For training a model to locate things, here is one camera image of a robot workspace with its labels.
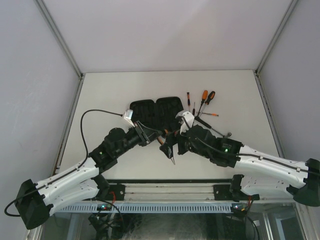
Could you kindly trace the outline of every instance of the white enclosure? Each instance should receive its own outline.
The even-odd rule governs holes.
[[[290,0],[45,0],[83,73],[258,67]]]
[[[320,160],[318,0],[18,0],[1,9],[1,209],[25,180],[84,158],[85,110],[123,113],[133,101],[172,96],[186,109],[186,92],[198,108],[204,89],[216,91],[208,110],[220,117],[203,117],[214,128],[268,154]],[[127,128],[103,113],[83,127],[89,151],[111,128]],[[134,148],[104,176],[240,173],[189,153],[173,166],[158,147]],[[306,239],[319,239],[319,208],[299,209]],[[26,239],[19,217],[0,222],[3,239]]]

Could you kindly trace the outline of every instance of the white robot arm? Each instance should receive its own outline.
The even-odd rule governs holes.
[[[258,152],[239,141],[217,138],[209,130],[193,126],[194,117],[187,111],[178,113],[177,118],[182,125],[174,132],[151,129],[140,122],[130,123],[132,127],[127,133],[113,128],[85,160],[45,180],[25,181],[17,198],[5,208],[5,214],[21,217],[26,228],[33,229],[61,208],[85,199],[103,199],[110,185],[101,173],[113,167],[117,158],[134,146],[144,147],[164,135],[165,143],[159,149],[169,159],[173,157],[173,145],[177,144],[179,155],[193,152],[220,167],[250,170],[266,176],[253,179],[234,175],[230,192],[235,201],[275,192],[291,195],[295,201],[308,206],[320,206],[319,161],[286,160]],[[7,212],[12,204],[19,215]]]

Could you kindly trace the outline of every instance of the small tool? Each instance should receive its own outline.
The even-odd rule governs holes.
[[[211,100],[214,99],[215,95],[216,95],[216,92],[215,92],[215,91],[210,92],[207,100],[206,100],[205,103],[204,103],[205,105],[204,105],[204,107],[203,107],[202,112],[204,112],[206,106],[209,105],[209,103],[211,102]]]
[[[202,105],[204,104],[207,96],[208,96],[208,91],[207,91],[207,90],[204,90],[204,91],[203,91],[203,94],[202,94],[201,105],[200,105],[199,112],[198,112],[198,115],[197,115],[198,117],[199,117],[199,114],[200,114],[200,112],[201,112]]]
[[[192,109],[192,115],[194,116],[196,114],[196,102],[193,104],[193,109]]]
[[[212,129],[213,131],[215,131],[217,134],[219,134],[221,137],[227,139],[229,137],[231,137],[232,133],[228,132],[226,135],[223,135],[221,132],[215,130],[212,126],[210,126],[208,123],[206,123],[205,121],[203,121],[200,117],[196,116],[194,118],[194,120],[196,120],[197,122],[201,123],[202,125],[204,125],[205,127],[207,127],[208,129]]]
[[[201,114],[219,117],[219,114],[216,114],[216,113],[206,113],[206,112],[202,112]]]
[[[172,157],[172,158],[170,158],[170,159],[171,159],[171,161],[172,161],[173,165],[176,165],[175,157]]]
[[[188,97],[188,107],[189,107],[189,112],[190,112],[190,92],[187,92],[186,95]]]

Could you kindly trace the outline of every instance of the black cable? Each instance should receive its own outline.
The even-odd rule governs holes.
[[[108,202],[108,201],[105,201],[105,200],[102,200],[102,199],[100,199],[100,198],[95,198],[94,200],[103,202],[103,203],[105,203],[105,204],[109,204],[109,205],[111,205],[112,207],[114,207],[114,208],[117,210],[117,212],[118,212],[119,215],[120,215],[121,221],[122,221],[122,233],[125,234],[125,231],[126,231],[125,221],[124,221],[124,217],[122,216],[122,213],[120,212],[119,208],[118,208],[117,206],[115,206],[113,203]]]
[[[84,158],[83,162],[78,166],[78,168],[82,167],[82,166],[85,164],[85,162],[87,161],[88,156],[89,156],[89,151],[88,151],[88,147],[87,147],[87,143],[86,143],[85,136],[84,136],[84,131],[83,131],[83,119],[84,119],[84,116],[85,116],[87,113],[89,113],[89,112],[103,112],[103,113],[107,113],[107,114],[117,115],[117,116],[120,116],[120,117],[123,116],[122,114],[119,114],[119,113],[115,113],[115,112],[111,112],[111,111],[105,111],[105,110],[101,110],[101,109],[90,109],[90,110],[85,111],[85,112],[82,114],[81,120],[80,120],[80,132],[81,132],[81,137],[82,137],[83,144],[84,144],[84,148],[85,148],[85,158]],[[19,201],[20,199],[22,199],[22,198],[24,198],[24,197],[26,197],[26,196],[29,196],[29,195],[31,195],[31,194],[33,194],[33,193],[35,193],[35,192],[43,189],[44,187],[47,187],[48,185],[53,184],[54,182],[56,182],[56,181],[64,178],[65,176],[73,173],[73,172],[76,171],[76,170],[77,170],[77,169],[75,168],[75,169],[67,172],[66,174],[64,174],[64,175],[62,175],[62,176],[60,176],[60,177],[58,177],[58,178],[56,178],[56,179],[48,182],[47,185],[43,185],[43,186],[41,186],[41,187],[39,187],[39,188],[36,188],[35,190],[33,190],[33,191],[31,191],[31,192],[26,193],[26,194],[23,195],[23,196],[17,197],[15,200],[11,201],[11,202],[5,207],[5,209],[4,209],[4,214],[7,215],[7,216],[9,216],[9,217],[20,217],[19,214],[11,214],[11,213],[8,213],[8,208],[9,208],[12,204],[16,203],[17,201]]]
[[[249,212],[250,212],[250,209],[251,209],[253,203],[254,203],[254,199],[251,201],[251,203],[248,207],[248,210],[246,211],[246,215],[244,217],[244,232],[245,232],[246,236],[247,236],[247,218],[248,218],[248,215],[249,215]]]
[[[247,218],[248,218],[248,220],[252,223],[252,225],[253,225],[253,227],[254,227],[254,237],[253,237],[253,240],[256,239],[256,234],[257,234],[258,240],[260,240],[260,234],[259,234],[257,225],[255,224],[255,222],[254,222],[249,216],[247,216]]]

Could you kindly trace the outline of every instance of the aluminum frame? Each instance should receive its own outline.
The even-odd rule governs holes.
[[[265,50],[265,52],[264,52],[264,54],[262,56],[262,59],[261,59],[259,65],[258,65],[258,67],[256,69],[256,72],[258,74],[261,73],[266,61],[268,60],[268,58],[270,56],[270,53],[274,49],[279,37],[281,36],[283,30],[285,29],[285,26],[286,26],[288,20],[290,19],[292,13],[296,9],[299,1],[300,0],[291,0],[291,3],[289,4],[287,10],[285,11],[285,14],[281,19],[281,22],[280,22],[279,26],[277,27],[273,37],[271,38],[271,41],[270,41],[268,47],[266,48],[266,50]]]

